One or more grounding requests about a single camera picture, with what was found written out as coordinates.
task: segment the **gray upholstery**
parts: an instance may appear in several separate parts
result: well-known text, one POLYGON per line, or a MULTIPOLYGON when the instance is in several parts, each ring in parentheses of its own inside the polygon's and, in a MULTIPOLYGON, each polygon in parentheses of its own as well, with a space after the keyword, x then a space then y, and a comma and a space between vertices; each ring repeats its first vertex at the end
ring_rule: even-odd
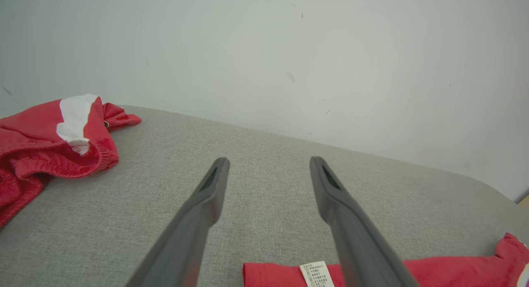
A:
POLYGON ((119 163, 54 179, 0 232, 0 285, 123 286, 217 157, 231 170, 199 286, 242 286, 243 262, 338 258, 308 163, 326 159, 402 259, 491 255, 529 216, 472 178, 170 112, 125 107, 143 123, 112 137, 119 163))

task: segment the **gray couch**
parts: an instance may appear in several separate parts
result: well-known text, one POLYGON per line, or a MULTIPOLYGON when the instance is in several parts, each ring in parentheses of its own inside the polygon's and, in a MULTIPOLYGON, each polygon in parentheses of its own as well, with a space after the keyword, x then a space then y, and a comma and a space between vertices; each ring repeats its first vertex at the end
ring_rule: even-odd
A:
POLYGON ((217 157, 231 170, 199 286, 242 286, 243 262, 338 263, 308 163, 323 157, 402 259, 491 255, 529 216, 472 178, 170 112, 112 133, 119 163, 54 179, 0 232, 0 285, 123 286, 217 157))

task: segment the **white wall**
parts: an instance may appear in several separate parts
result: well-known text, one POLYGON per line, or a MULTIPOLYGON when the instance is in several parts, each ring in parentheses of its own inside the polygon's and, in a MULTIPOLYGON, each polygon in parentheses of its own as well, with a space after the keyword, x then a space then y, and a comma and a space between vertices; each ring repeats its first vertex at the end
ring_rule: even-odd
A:
POLYGON ((529 187, 529 0, 0 0, 0 112, 83 93, 529 187))

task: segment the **red fabric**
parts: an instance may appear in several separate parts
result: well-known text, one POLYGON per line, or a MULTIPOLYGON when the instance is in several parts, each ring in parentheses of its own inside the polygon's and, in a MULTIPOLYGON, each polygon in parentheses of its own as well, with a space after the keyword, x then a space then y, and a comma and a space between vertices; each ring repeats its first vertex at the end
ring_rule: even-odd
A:
MULTIPOLYGON (((528 263, 529 251, 511 234, 498 242, 494 256, 404 261, 421 287, 516 287, 528 263)), ((345 287, 340 265, 327 267, 334 286, 345 287)), ((299 266, 244 263, 242 275, 244 287, 307 287, 299 266)), ((527 277, 521 284, 527 286, 527 277)))
POLYGON ((0 119, 0 227, 41 192, 40 173, 81 178, 112 167, 118 155, 108 131, 141 122, 95 98, 87 104, 83 135, 89 149, 81 155, 57 134, 58 124, 64 122, 60 104, 61 100, 51 101, 0 119), (110 124, 108 129, 104 121, 110 124))

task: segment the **care label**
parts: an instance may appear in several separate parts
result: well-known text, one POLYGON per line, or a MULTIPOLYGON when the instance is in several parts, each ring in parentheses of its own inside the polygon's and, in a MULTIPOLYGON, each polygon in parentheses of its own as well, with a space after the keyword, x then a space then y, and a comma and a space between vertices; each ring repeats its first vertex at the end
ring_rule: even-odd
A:
POLYGON ((334 287, 325 261, 307 263, 299 268, 308 287, 334 287))

